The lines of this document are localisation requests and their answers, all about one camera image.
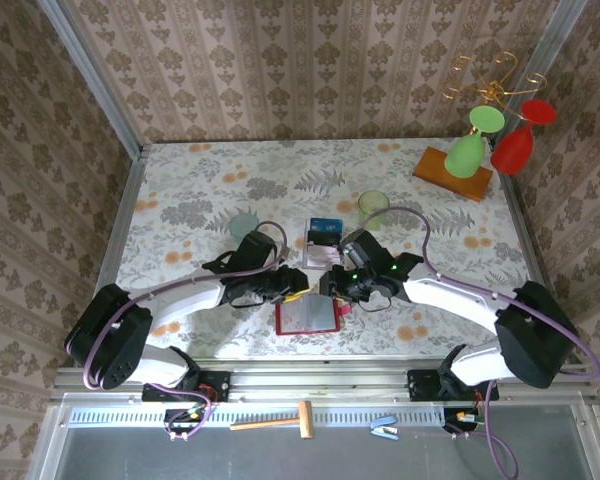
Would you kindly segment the red leather card holder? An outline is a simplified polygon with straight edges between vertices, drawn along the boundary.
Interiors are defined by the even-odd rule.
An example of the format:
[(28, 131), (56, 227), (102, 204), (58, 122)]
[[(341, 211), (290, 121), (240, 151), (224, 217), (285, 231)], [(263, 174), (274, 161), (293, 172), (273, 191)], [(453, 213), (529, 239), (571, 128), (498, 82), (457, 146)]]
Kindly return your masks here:
[(337, 299), (306, 294), (275, 308), (275, 332), (278, 336), (336, 333), (341, 320), (352, 307)]

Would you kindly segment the pink VIP card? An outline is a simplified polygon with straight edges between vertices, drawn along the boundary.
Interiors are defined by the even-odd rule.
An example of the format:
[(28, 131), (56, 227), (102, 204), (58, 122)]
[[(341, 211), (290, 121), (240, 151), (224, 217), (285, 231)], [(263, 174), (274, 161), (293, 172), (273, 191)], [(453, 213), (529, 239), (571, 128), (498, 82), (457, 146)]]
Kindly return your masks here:
[(303, 265), (314, 270), (329, 270), (341, 264), (341, 254), (336, 246), (309, 244), (304, 251)]

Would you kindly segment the teal plastic cup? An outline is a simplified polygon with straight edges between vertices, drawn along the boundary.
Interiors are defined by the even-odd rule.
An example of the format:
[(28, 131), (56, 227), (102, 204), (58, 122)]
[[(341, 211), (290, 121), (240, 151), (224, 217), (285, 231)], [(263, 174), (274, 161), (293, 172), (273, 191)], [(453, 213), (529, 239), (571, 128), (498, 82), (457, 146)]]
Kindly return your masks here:
[(240, 244), (244, 237), (259, 224), (258, 217), (253, 213), (240, 213), (228, 223), (228, 229), (233, 240)]

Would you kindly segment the green plastic cup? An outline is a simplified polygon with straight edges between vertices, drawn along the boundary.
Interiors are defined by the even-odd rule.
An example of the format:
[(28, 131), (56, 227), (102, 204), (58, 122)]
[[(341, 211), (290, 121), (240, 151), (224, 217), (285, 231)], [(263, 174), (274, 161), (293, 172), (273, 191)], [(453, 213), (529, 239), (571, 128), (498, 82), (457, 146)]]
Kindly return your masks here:
[(374, 216), (374, 214), (388, 208), (390, 201), (383, 192), (368, 190), (360, 195), (357, 205), (359, 222), (364, 223), (367, 230), (378, 230), (384, 221), (384, 215)]

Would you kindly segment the floral tablecloth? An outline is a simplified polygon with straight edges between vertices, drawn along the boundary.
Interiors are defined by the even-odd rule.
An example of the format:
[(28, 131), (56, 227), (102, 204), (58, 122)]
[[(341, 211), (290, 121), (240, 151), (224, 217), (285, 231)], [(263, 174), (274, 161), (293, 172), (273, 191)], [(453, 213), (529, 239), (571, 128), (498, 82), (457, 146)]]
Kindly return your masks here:
[[(358, 198), (383, 192), (391, 212), (375, 236), (393, 254), (427, 253), (432, 264), (472, 282), (519, 287), (529, 279), (498, 177), (481, 202), (412, 175), (428, 147), (449, 138), (304, 140), (151, 147), (116, 284), (141, 289), (190, 274), (236, 247), (228, 229), (253, 213), (273, 238), (286, 237), (288, 262), (302, 267), (312, 217), (358, 225)], [(374, 296), (336, 333), (278, 336), (271, 305), (202, 311), (150, 334), (202, 358), (443, 357), (480, 344), (489, 332), (438, 308)]]

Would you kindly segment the perforated metal strip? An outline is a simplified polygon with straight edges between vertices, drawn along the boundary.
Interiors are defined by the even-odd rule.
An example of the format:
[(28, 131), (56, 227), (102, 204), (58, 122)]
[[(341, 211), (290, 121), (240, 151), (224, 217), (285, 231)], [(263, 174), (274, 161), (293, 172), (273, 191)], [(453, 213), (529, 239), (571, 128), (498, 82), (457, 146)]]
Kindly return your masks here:
[[(226, 428), (234, 423), (290, 419), (294, 407), (223, 404), (214, 409), (206, 425)], [(315, 407), (314, 424), (320, 427), (368, 427), (372, 422), (394, 417), (402, 427), (442, 427), (444, 409), (436, 406)], [(149, 407), (75, 407), (65, 424), (70, 428), (162, 428), (168, 424), (164, 408)]]

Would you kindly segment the wooden mallet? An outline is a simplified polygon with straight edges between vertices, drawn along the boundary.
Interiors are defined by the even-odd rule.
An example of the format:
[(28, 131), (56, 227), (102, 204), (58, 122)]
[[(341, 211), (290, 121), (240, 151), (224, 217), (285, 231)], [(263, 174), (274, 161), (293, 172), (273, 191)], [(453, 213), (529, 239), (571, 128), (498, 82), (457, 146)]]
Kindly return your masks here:
[(284, 426), (297, 426), (299, 428), (301, 439), (312, 439), (314, 437), (315, 427), (311, 402), (299, 402), (297, 406), (297, 415), (293, 418), (237, 423), (232, 424), (229, 429), (231, 431), (246, 431)]

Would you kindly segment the brown wooden base block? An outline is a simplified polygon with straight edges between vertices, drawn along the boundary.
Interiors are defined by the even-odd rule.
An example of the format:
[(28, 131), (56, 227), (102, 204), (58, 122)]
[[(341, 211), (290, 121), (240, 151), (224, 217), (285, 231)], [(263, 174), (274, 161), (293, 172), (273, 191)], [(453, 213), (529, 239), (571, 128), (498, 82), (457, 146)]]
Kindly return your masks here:
[(493, 171), (480, 167), (472, 177), (458, 178), (445, 168), (446, 157), (445, 152), (428, 147), (412, 175), (467, 199), (481, 202), (486, 195)]

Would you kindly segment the blue stapler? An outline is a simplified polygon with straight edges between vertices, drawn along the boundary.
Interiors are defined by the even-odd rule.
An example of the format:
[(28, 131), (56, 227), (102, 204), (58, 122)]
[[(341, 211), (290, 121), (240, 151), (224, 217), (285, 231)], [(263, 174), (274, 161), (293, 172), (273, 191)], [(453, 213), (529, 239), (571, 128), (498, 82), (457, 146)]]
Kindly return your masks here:
[(370, 424), (370, 433), (376, 437), (397, 441), (397, 423), (398, 418), (395, 415), (376, 418)]

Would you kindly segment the green plastic wine glass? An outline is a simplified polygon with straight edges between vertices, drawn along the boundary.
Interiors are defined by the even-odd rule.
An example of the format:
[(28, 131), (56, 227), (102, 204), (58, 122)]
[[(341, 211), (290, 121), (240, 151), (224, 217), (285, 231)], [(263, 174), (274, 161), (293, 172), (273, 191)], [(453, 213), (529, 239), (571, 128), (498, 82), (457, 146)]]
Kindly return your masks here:
[(485, 155), (482, 135), (499, 132), (505, 124), (504, 115), (488, 105), (473, 108), (469, 113), (469, 121), (472, 132), (453, 145), (444, 161), (445, 169), (461, 179), (472, 177), (481, 166)]

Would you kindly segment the grey metal shelf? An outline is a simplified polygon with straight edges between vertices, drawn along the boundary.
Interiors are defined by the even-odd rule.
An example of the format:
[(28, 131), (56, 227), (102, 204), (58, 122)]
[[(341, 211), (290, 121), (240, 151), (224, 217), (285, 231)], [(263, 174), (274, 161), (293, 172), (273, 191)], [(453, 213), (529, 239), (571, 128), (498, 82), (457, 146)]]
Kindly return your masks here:
[(26, 480), (600, 480), (600, 409), (591, 403), (507, 405), (488, 425), (449, 434), (397, 426), (397, 441), (368, 427), (211, 428), (172, 438), (162, 428), (70, 428), (75, 407), (149, 407), (131, 398), (66, 395), (44, 420)]

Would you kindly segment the red plastic wine glass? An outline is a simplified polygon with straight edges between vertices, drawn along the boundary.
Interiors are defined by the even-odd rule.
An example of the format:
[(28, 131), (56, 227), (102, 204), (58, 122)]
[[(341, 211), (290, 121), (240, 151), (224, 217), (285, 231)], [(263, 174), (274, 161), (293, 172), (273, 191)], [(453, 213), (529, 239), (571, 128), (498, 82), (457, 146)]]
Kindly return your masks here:
[(533, 146), (533, 127), (549, 125), (557, 118), (557, 111), (541, 99), (525, 101), (521, 106), (523, 126), (503, 137), (491, 155), (491, 165), (505, 175), (520, 173), (529, 161)]

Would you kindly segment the aluminium frame rail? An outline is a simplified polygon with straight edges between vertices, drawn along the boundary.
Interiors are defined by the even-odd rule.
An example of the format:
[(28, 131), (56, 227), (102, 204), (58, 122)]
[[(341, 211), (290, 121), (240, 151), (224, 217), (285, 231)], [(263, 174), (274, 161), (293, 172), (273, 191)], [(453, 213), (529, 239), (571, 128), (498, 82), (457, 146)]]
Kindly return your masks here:
[(550, 285), (544, 261), (537, 255), (538, 244), (516, 180), (511, 175), (499, 172), (496, 168), (494, 170), (498, 174), (504, 192), (522, 255), (529, 271), (529, 279), (543, 285), (551, 294), (552, 299), (559, 303), (557, 295)]
[(135, 370), (152, 321), (142, 296), (116, 284), (149, 151), (144, 148), (132, 163), (93, 298), (65, 339), (67, 354), (79, 366), (84, 365), (91, 350), (96, 351), (91, 370), (116, 377), (107, 380), (107, 388), (128, 379)]
[[(437, 360), (404, 359), (345, 360), (208, 360), (204, 371), (228, 371), (229, 401), (232, 403), (289, 403), (309, 399), (318, 405), (392, 403), (409, 401), (408, 372), (435, 369)], [(535, 389), (519, 380), (498, 382), (500, 399), (507, 405), (568, 405), (596, 400), (588, 382), (558, 376), (545, 389)]]

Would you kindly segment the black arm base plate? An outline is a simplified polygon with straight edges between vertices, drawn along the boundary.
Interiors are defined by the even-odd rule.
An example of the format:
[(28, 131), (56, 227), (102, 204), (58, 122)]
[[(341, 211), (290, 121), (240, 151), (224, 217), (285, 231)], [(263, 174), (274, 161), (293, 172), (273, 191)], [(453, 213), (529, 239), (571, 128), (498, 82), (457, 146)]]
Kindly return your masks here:
[(211, 402), (227, 402), (229, 398), (231, 373), (228, 371), (200, 371), (185, 377), (174, 390), (177, 394), (167, 393), (154, 386), (145, 384), (142, 391), (143, 402), (191, 402), (197, 398), (184, 391), (195, 391), (205, 395)]
[(409, 398), (414, 402), (465, 401), (484, 399), (489, 382), (466, 386), (448, 375), (440, 375), (436, 369), (412, 369), (407, 371)]

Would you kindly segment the aluminium frame post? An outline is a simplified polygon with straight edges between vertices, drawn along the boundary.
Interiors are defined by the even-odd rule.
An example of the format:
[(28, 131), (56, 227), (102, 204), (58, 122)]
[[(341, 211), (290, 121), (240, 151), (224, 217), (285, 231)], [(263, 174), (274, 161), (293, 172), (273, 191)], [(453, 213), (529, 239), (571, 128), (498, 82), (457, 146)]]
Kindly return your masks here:
[[(516, 84), (515, 90), (527, 90), (528, 76), (534, 73), (541, 74), (548, 78), (551, 66), (554, 64), (560, 50), (564, 46), (577, 20), (581, 16), (587, 0), (559, 0), (557, 7), (544, 31), (539, 38), (533, 54), (525, 65), (522, 78)], [(523, 93), (514, 95), (507, 107), (513, 110), (513, 113), (505, 114), (505, 125), (503, 130), (496, 134), (493, 144), (497, 145), (507, 134), (514, 131), (521, 120), (516, 116), (520, 112), (522, 103), (534, 96), (534, 93)]]
[(142, 143), (107, 81), (105, 70), (99, 65), (87, 41), (87, 36), (81, 31), (78, 22), (65, 5), (65, 0), (38, 0), (38, 2), (130, 159), (133, 162), (137, 161), (141, 157)]

